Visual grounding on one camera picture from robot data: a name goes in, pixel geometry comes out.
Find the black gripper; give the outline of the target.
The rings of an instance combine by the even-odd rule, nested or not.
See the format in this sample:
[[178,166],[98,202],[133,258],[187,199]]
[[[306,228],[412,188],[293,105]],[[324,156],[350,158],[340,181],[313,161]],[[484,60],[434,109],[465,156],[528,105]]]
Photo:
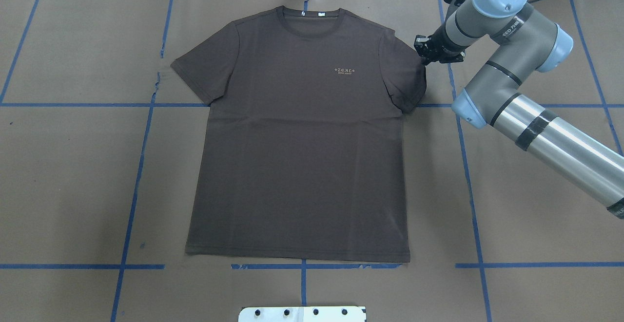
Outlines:
[[463,62],[465,59],[465,47],[455,44],[443,33],[434,33],[431,36],[416,36],[414,48],[422,58],[424,65],[434,62],[452,64]]

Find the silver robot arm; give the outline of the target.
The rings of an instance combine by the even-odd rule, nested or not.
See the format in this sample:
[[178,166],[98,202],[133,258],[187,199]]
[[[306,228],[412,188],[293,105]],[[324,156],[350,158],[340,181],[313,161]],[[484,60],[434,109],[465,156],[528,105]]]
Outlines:
[[460,63],[482,38],[496,45],[453,100],[455,115],[477,129],[496,129],[622,219],[623,156],[524,90],[533,75],[550,73],[568,58],[573,38],[529,0],[445,1],[441,25],[414,40],[426,64]]

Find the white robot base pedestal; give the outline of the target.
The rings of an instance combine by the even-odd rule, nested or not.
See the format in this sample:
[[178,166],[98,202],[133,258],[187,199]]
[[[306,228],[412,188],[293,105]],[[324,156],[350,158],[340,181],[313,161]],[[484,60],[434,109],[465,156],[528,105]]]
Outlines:
[[243,308],[239,322],[367,322],[361,306],[273,306]]

